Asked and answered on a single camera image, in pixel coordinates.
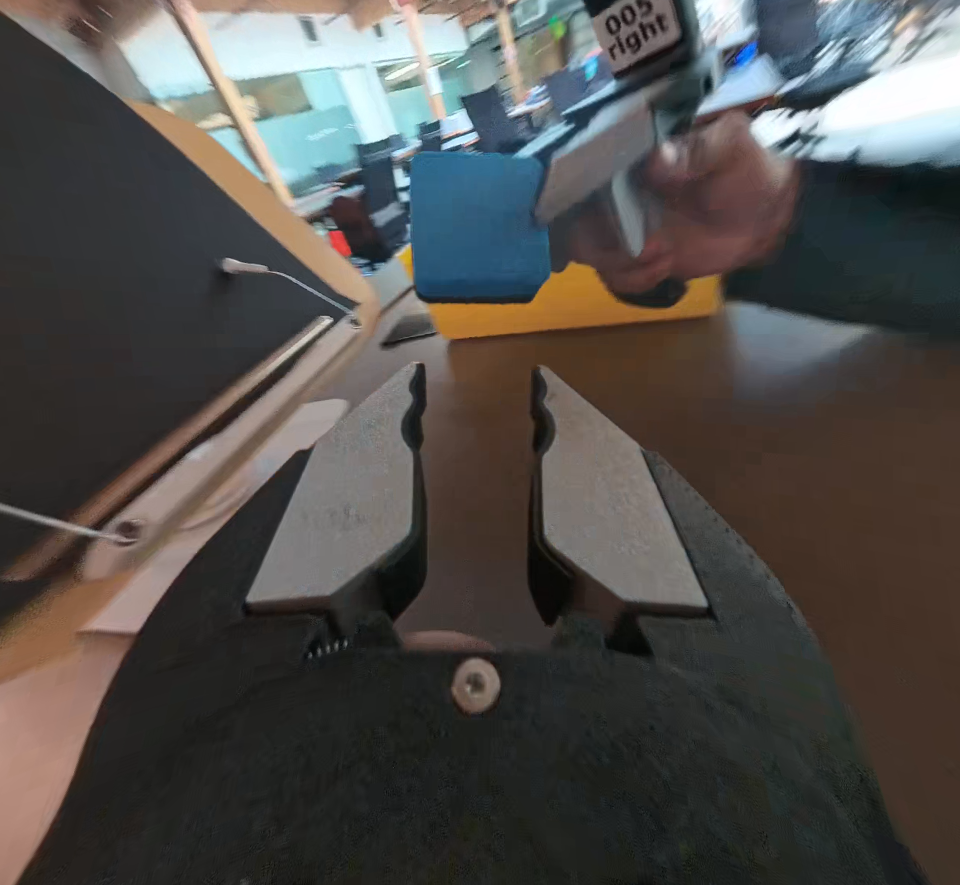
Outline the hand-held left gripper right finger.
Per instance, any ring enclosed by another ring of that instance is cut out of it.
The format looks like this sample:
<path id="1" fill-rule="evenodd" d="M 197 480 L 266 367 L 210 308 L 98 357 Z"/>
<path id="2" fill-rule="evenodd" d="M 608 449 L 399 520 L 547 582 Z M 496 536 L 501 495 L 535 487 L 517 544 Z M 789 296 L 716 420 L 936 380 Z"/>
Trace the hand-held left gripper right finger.
<path id="1" fill-rule="evenodd" d="M 710 604 L 642 447 L 554 371 L 531 378 L 527 579 L 548 626 L 696 617 Z"/>

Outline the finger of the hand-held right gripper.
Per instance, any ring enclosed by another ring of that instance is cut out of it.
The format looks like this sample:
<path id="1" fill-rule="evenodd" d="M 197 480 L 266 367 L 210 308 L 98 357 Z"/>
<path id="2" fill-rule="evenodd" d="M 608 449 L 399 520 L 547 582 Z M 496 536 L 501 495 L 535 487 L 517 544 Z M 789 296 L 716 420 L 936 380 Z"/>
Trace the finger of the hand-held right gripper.
<path id="1" fill-rule="evenodd" d="M 606 249 L 641 256 L 659 225 L 662 206 L 643 181 L 646 160 L 657 147 L 654 110 L 648 100 L 616 100 L 600 108 L 545 159 L 534 219 L 548 233 L 557 260 L 570 257 L 579 222 L 611 231 Z"/>

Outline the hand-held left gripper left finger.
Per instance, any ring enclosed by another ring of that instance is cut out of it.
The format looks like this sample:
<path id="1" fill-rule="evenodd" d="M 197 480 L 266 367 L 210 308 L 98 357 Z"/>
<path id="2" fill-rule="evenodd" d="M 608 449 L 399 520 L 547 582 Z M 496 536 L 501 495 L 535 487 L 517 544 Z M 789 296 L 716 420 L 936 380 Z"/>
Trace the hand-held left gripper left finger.
<path id="1" fill-rule="evenodd" d="M 316 443 L 246 595 L 253 614 L 396 620 L 426 581 L 426 367 L 409 363 Z"/>

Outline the blue black foam eraser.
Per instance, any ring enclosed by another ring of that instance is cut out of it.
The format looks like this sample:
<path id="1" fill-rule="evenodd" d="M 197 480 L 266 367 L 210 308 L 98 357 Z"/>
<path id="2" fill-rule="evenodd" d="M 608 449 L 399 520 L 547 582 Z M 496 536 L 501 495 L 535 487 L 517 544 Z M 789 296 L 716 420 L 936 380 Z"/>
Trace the blue black foam eraser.
<path id="1" fill-rule="evenodd" d="M 551 276 L 534 158 L 420 151 L 410 168 L 414 291 L 428 304 L 531 303 Z"/>

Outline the yellow plastic bin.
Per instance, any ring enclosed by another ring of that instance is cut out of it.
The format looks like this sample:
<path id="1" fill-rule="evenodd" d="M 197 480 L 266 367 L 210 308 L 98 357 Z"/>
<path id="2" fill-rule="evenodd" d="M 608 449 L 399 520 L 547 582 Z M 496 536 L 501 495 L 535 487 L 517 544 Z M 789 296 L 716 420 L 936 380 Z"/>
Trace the yellow plastic bin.
<path id="1" fill-rule="evenodd" d="M 426 303 L 438 333 L 450 341 L 583 329 L 627 327 L 712 317 L 724 307 L 719 277 L 695 279 L 666 309 L 639 307 L 609 293 L 597 273 L 573 264 L 554 273 L 525 304 Z"/>

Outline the person's right hand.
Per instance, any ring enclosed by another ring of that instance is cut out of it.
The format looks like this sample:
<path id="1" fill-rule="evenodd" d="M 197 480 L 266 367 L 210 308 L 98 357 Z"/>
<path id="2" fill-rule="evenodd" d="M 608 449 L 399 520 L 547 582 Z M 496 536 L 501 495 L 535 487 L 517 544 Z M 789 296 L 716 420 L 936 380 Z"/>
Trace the person's right hand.
<path id="1" fill-rule="evenodd" d="M 574 262 L 621 296 L 761 263 L 786 234 L 799 171 L 762 146 L 745 113 L 730 111 L 658 146 L 634 184 L 661 204 L 639 255 L 615 244 L 613 220 L 593 206 L 574 219 L 568 245 Z"/>

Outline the black flat pad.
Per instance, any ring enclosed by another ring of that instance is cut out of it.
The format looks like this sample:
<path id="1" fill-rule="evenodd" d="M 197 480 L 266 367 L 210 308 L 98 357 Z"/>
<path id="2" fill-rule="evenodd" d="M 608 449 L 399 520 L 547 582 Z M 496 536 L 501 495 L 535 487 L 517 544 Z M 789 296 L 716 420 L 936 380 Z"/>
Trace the black flat pad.
<path id="1" fill-rule="evenodd" d="M 426 312 L 402 315 L 399 317 L 386 336 L 381 339 L 382 349 L 392 349 L 400 345 L 420 341 L 438 334 L 438 330 L 431 315 Z"/>

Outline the group of black office chairs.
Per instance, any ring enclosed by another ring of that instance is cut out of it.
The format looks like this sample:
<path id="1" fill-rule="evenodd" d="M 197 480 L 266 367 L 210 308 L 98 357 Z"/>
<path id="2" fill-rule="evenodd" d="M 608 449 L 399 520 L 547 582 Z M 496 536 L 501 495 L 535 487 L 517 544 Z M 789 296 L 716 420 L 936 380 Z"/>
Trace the group of black office chairs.
<path id="1" fill-rule="evenodd" d="M 470 124 L 446 140 L 441 127 L 431 123 L 418 150 L 517 152 L 541 132 L 567 123 L 570 111 L 612 81 L 601 55 L 595 54 L 585 64 L 546 75 L 534 89 L 533 99 L 523 102 L 516 115 L 498 112 L 493 96 L 486 93 L 465 96 Z M 350 254 L 372 265 L 386 262 L 388 255 L 409 241 L 409 203 L 401 198 L 393 165 L 385 153 L 369 159 L 366 169 L 354 171 L 354 183 L 343 184 L 343 191 L 334 195 L 324 212 L 339 229 Z"/>

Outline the black wooden book stand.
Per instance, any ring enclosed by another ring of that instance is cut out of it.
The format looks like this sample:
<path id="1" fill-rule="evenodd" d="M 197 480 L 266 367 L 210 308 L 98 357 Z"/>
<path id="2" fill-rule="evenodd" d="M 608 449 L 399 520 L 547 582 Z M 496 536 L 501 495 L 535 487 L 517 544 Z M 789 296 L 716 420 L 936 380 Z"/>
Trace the black wooden book stand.
<path id="1" fill-rule="evenodd" d="M 376 290 L 216 141 L 2 16 L 2 685 L 79 627 L 374 332 Z M 272 276 L 341 301 L 362 327 Z"/>

